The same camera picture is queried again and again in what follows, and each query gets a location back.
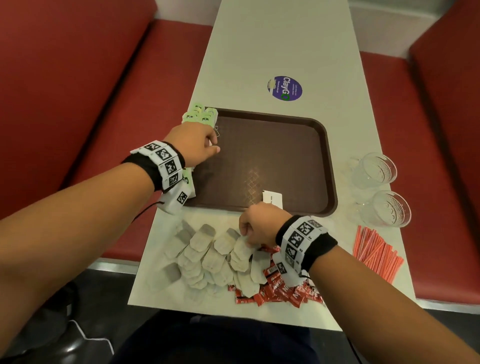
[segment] brown tray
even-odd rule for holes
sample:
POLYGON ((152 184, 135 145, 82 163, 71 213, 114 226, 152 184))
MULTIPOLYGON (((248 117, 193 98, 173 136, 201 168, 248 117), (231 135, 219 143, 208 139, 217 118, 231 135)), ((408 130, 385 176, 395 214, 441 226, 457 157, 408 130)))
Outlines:
POLYGON ((325 128, 313 119, 218 110, 221 151, 193 171, 185 205, 244 211, 262 191, 283 195, 291 214, 328 216, 337 206, 325 128))

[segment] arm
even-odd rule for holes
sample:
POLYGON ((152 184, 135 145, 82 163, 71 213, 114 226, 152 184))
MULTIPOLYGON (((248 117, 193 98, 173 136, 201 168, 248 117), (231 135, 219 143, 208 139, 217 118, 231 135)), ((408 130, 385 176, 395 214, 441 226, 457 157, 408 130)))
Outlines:
MULTIPOLYGON (((240 231, 253 244, 274 246, 290 217, 260 203, 242 214, 240 231)), ((461 339, 339 246, 316 258, 309 274, 337 323, 372 363, 480 363, 461 339)))
MULTIPOLYGON (((165 138, 187 167, 219 151, 207 125, 182 124, 165 138)), ((121 164, 0 221, 0 356, 34 311, 125 231, 154 191, 149 175, 121 164)))

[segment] hand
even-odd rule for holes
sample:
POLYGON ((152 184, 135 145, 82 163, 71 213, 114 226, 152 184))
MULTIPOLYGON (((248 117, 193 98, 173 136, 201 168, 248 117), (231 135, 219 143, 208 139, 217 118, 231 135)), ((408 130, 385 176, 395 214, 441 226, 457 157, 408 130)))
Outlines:
POLYGON ((291 217, 275 205, 260 202, 250 206, 240 216, 240 233, 248 235, 247 243, 250 245, 265 244, 274 247, 276 234, 291 217))
POLYGON ((216 144, 215 130, 209 125, 199 122, 184 122, 174 127, 164 141, 172 144, 185 159, 186 167, 195 167, 220 151, 216 144))

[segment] purple sticker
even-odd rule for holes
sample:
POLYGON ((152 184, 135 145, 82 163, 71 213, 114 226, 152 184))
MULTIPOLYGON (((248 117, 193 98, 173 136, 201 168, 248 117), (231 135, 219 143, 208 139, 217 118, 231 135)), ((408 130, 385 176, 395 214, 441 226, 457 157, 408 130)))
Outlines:
POLYGON ((294 101, 302 94, 300 84, 291 77, 277 76, 268 82, 268 91, 273 97, 283 101, 294 101))

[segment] wall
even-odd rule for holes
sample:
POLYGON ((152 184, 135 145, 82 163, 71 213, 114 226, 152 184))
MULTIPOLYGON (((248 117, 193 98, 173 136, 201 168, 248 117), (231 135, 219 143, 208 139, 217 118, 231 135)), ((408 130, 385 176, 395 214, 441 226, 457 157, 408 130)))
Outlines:
MULTIPOLYGON (((410 45, 440 18, 453 1, 350 0, 350 13, 359 49, 406 57, 410 45)), ((221 0, 156 2, 159 9, 157 17, 161 19, 213 25, 221 0)))

